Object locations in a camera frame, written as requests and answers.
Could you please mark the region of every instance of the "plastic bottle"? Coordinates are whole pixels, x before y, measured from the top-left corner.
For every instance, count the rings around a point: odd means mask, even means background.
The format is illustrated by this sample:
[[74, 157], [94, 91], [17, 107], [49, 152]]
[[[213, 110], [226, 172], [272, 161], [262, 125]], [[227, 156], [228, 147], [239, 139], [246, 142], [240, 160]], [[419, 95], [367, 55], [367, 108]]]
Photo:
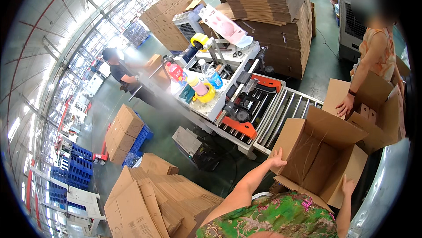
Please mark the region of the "plastic bottle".
[[185, 86], [187, 84], [187, 75], [178, 64], [171, 64], [171, 62], [167, 62], [166, 66], [168, 66], [168, 74], [181, 86]]
[[214, 88], [220, 89], [223, 86], [223, 81], [215, 69], [210, 64], [206, 63], [204, 59], [200, 59], [198, 63], [201, 65], [202, 73], [209, 83], [214, 86]]
[[208, 93], [208, 88], [199, 80], [198, 76], [188, 76], [186, 81], [190, 85], [190, 87], [195, 90], [198, 96], [204, 96]]

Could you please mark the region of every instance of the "bracelet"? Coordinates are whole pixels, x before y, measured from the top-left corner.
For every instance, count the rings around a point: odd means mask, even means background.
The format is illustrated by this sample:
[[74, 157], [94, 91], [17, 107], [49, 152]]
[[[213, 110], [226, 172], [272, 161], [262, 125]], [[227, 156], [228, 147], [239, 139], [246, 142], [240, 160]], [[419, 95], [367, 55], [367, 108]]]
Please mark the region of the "bracelet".
[[353, 96], [356, 96], [356, 93], [354, 91], [352, 91], [351, 89], [349, 89], [348, 93], [350, 93]]

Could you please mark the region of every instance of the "black cap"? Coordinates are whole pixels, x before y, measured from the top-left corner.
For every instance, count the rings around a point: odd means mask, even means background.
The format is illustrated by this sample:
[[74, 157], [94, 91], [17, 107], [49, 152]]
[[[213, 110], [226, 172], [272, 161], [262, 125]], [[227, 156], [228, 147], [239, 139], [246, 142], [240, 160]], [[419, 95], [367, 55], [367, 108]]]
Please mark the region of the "black cap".
[[117, 55], [117, 48], [105, 48], [103, 50], [103, 59], [108, 61], [113, 55]]

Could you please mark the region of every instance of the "water bottle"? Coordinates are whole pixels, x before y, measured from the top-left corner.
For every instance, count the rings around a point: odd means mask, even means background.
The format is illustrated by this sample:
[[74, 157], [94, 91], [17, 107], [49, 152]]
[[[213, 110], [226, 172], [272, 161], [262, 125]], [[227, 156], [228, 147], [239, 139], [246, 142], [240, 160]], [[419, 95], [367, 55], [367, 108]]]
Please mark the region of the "water bottle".
[[215, 69], [210, 64], [206, 63], [204, 59], [200, 59], [198, 63], [201, 65], [202, 73], [209, 83], [214, 86], [214, 88], [220, 89], [223, 86], [223, 81]]

